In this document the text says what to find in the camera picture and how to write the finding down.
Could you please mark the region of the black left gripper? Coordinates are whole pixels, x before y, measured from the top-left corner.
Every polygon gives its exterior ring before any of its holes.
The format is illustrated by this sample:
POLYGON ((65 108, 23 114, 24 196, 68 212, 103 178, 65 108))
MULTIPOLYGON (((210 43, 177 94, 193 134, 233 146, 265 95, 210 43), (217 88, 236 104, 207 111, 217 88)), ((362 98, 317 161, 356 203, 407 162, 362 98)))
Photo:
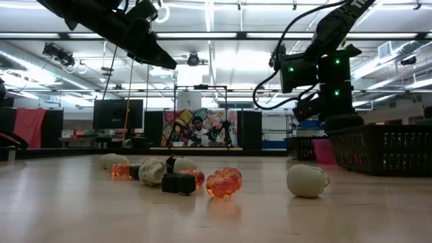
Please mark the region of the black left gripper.
POLYGON ((126 32, 126 49, 130 52, 127 56, 140 64, 174 70, 176 69, 176 61, 158 45, 156 34, 149 30, 151 22, 157 19, 157 17, 158 10, 151 0, 141 0, 126 14, 126 18, 129 21, 126 32), (145 38, 146 54, 144 58, 141 58, 137 55, 140 45, 145 38))

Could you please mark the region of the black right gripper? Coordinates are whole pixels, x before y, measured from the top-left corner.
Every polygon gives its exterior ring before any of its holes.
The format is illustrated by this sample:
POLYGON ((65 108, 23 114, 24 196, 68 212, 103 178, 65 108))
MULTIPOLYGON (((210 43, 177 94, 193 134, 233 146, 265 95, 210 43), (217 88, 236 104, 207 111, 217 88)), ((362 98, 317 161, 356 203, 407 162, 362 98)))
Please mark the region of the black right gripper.
POLYGON ((364 119, 355 112, 351 98, 318 97, 302 99, 294 108, 294 115, 299 122, 317 115, 324 123, 325 131, 341 130, 364 125, 364 119))

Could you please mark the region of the cream plastic skull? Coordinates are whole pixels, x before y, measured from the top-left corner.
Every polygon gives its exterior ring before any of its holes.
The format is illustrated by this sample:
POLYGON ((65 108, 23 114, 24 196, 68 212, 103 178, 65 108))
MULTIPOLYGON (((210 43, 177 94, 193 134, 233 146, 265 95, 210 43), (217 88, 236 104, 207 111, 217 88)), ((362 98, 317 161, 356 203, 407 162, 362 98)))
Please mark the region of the cream plastic skull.
POLYGON ((115 156, 115 153, 108 153, 108 154, 102 155, 99 158, 99 165, 100 165, 101 169, 107 169, 108 160, 110 160, 110 158, 112 158, 114 156, 115 156))
POLYGON ((316 198, 330 184, 330 177, 319 167, 294 165, 288 170, 288 190, 302 198, 316 198))
POLYGON ((167 173, 165 161, 148 160, 141 164, 139 169, 140 181, 148 186, 158 186, 162 184, 163 176, 167 173))
POLYGON ((173 166, 174 173, 178 173, 179 171, 183 170, 188 171, 189 169, 197 169, 197 164, 195 161, 185 157, 180 157, 175 160, 173 166))
POLYGON ((106 166, 109 171, 112 170, 115 164, 129 163, 130 160, 123 155, 112 154, 107 158, 106 166))

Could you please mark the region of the blue storage bin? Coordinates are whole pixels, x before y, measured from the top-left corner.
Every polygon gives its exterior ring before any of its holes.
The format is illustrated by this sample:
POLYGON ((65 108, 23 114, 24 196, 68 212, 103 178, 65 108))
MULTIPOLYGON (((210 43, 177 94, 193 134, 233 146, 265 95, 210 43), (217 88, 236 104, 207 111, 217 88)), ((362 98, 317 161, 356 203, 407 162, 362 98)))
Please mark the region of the blue storage bin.
POLYGON ((304 120, 299 122, 298 127, 300 129, 305 129, 305 130, 309 130, 309 129, 323 130, 325 126, 319 120, 304 120))

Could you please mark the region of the black slotted plastic basket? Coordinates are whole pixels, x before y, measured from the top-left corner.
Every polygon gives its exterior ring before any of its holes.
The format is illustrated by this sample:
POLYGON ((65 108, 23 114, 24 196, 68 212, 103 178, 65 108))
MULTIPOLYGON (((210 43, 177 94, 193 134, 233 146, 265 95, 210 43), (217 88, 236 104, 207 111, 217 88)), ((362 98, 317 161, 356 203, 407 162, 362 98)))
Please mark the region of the black slotted plastic basket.
POLYGON ((432 125, 367 125, 327 135, 341 168, 372 176, 432 177, 432 125))
POLYGON ((316 159, 313 140, 328 139, 327 136, 297 136, 284 138, 288 156, 298 161, 314 161, 316 159))

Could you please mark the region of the blue floor box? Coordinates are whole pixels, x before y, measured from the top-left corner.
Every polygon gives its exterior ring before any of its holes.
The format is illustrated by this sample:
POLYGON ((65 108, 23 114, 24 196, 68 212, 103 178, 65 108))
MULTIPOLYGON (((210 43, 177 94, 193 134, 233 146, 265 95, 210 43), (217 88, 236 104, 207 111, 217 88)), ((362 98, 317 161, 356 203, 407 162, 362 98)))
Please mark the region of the blue floor box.
POLYGON ((263 150, 286 149, 284 140, 264 140, 262 143, 263 150))

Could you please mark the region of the large black monitor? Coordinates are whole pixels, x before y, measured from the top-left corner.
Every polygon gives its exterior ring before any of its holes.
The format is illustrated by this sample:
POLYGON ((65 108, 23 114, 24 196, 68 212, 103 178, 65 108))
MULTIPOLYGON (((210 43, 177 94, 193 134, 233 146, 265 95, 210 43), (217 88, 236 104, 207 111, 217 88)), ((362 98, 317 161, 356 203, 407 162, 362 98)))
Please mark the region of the large black monitor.
POLYGON ((94 102, 94 129, 142 128, 143 100, 108 99, 94 102))

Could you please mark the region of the black partition panel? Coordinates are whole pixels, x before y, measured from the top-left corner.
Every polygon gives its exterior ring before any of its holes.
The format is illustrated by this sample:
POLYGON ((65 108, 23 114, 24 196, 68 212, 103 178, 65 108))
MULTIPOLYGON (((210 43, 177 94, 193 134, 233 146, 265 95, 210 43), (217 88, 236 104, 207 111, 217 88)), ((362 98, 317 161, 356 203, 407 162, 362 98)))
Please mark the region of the black partition panel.
POLYGON ((260 151, 262 149, 263 139, 263 123, 262 113, 260 111, 245 111, 237 112, 238 116, 238 146, 243 150, 260 151))
POLYGON ((0 107, 0 147, 13 146, 15 140, 10 136, 14 131, 16 111, 0 107))
POLYGON ((40 147, 42 149, 61 148, 59 140, 63 130, 63 110, 45 111, 45 116, 41 125, 40 147))
POLYGON ((149 147, 161 146, 163 131, 163 112, 144 112, 144 137, 149 147))

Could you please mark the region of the person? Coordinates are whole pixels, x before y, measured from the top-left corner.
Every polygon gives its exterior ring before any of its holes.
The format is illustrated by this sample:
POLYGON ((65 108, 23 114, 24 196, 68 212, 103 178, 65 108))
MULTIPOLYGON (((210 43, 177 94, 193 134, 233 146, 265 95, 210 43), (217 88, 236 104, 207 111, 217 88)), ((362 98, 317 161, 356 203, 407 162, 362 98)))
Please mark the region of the person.
POLYGON ((204 125, 200 117, 194 117, 192 120, 194 132, 188 141, 189 147, 209 147, 211 142, 210 131, 204 125))

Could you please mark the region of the black overhead rig beam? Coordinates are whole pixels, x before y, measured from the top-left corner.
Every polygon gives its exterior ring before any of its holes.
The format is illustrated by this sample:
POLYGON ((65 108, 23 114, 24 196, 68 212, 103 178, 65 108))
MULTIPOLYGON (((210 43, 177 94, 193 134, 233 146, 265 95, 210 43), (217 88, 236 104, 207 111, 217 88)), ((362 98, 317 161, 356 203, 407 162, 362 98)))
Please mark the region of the black overhead rig beam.
MULTIPOLYGON (((265 41, 277 40, 280 32, 158 32, 162 41, 265 41)), ((348 41, 432 41, 432 32, 350 32, 348 41)), ((29 41, 101 41, 91 32, 0 32, 0 40, 29 41)))

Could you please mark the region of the black ceiling track device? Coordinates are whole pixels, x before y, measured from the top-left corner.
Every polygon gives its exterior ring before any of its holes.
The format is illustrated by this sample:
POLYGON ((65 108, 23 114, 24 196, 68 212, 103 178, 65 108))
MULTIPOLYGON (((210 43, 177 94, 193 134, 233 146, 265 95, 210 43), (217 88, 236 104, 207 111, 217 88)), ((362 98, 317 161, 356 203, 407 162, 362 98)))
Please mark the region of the black ceiling track device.
POLYGON ((54 59, 64 67, 70 68, 75 65, 73 53, 56 47, 53 43, 46 43, 42 54, 50 59, 54 59))

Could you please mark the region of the cluttered wooden workbench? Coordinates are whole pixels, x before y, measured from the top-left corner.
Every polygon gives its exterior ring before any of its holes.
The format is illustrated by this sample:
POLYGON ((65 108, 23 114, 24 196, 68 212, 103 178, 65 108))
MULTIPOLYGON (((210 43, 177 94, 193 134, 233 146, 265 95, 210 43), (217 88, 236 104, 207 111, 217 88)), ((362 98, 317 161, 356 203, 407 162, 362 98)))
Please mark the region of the cluttered wooden workbench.
POLYGON ((148 139, 142 129, 63 130, 59 141, 63 148, 144 149, 148 139))

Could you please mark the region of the orange-red hanging cloth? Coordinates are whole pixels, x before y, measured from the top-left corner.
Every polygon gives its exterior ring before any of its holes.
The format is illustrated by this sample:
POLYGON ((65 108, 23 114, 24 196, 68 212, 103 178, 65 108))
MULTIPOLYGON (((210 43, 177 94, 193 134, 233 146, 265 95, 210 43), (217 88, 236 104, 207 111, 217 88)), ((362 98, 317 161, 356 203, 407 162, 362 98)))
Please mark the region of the orange-red hanging cloth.
POLYGON ((28 143, 28 148, 41 147, 41 126, 45 109, 16 109, 16 121, 13 132, 28 143))

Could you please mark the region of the black metal stand frame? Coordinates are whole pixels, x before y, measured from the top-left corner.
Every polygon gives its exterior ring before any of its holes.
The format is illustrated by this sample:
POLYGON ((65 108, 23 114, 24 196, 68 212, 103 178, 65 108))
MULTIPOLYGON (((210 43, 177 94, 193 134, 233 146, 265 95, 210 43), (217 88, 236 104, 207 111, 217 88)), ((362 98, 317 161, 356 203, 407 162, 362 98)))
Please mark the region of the black metal stand frame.
MULTIPOLYGON (((173 119, 173 129, 175 129, 175 122, 176 122, 176 97, 177 97, 177 89, 184 88, 182 92, 187 91, 189 88, 193 88, 194 90, 214 90, 215 92, 219 92, 219 89, 224 89, 225 91, 225 104, 227 105, 227 86, 220 86, 220 85, 207 85, 207 84, 197 84, 193 86, 178 86, 174 85, 173 88, 173 113, 174 113, 174 119, 173 119)), ((228 120, 228 110, 227 107, 225 107, 225 120, 228 120)), ((210 137, 216 138, 217 135, 220 135, 221 125, 219 128, 211 128, 210 129, 210 137)))

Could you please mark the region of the colourful patterned wall panel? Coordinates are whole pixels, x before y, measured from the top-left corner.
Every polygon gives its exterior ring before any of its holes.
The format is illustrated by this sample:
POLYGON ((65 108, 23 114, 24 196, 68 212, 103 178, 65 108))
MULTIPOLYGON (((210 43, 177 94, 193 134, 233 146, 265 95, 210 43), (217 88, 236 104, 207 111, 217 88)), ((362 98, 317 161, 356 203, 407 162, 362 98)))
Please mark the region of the colourful patterned wall panel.
MULTIPOLYGON (((210 131, 211 128, 219 128, 222 121, 225 120, 225 109, 214 110, 201 108, 197 110, 177 110, 175 120, 175 129, 173 129, 173 111, 163 112, 163 131, 161 146, 170 147, 189 147, 188 141, 194 132, 192 120, 194 117, 202 119, 204 127, 210 131)), ((237 147, 237 134, 238 134, 238 116, 236 111, 228 110, 228 120, 231 122, 229 133, 232 139, 232 147, 237 147)), ((221 131, 220 135, 216 138, 211 138, 209 147, 225 147, 224 145, 224 132, 221 131)))

